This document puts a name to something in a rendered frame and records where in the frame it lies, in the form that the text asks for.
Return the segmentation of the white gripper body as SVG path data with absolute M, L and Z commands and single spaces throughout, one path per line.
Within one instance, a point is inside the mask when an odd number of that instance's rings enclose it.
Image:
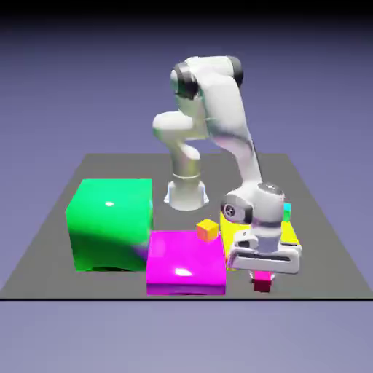
M 280 237 L 260 237 L 251 230 L 233 235 L 227 266 L 236 270 L 297 274 L 302 247 L 285 243 Z

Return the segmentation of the small red cube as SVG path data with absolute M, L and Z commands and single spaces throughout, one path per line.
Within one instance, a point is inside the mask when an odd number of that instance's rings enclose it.
M 253 271 L 251 282 L 255 292 L 269 293 L 272 287 L 272 273 L 267 271 Z

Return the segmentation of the small orange cube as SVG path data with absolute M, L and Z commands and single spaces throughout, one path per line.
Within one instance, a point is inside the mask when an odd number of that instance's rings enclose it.
M 218 237 L 219 225 L 210 219 L 203 219 L 196 224 L 196 234 L 200 240 L 210 242 Z

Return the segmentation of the large yellow box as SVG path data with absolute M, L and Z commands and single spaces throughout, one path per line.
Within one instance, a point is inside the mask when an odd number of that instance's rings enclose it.
M 258 235 L 256 229 L 251 229 L 250 226 L 248 225 L 232 223 L 226 220 L 223 215 L 220 215 L 220 228 L 221 228 L 221 236 L 222 236 L 223 243 L 224 243 L 224 250 L 225 250 L 226 258 L 228 258 L 229 249 L 233 241 L 233 235 L 236 232 L 241 231 L 241 230 L 251 230 L 255 235 Z M 300 245 L 297 235 L 294 231 L 294 228 L 292 227 L 289 221 L 284 221 L 282 223 L 281 235 L 279 237 L 280 237 L 281 242 Z

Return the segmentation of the large magenta box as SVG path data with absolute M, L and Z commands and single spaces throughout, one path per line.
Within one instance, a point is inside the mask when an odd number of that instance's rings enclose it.
M 146 262 L 146 293 L 157 296 L 225 294 L 221 237 L 205 242 L 195 231 L 153 231 Z

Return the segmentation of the large green box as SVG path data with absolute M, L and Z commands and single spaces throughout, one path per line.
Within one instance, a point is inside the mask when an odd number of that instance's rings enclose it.
M 153 230 L 150 178 L 84 178 L 65 215 L 77 272 L 145 270 Z

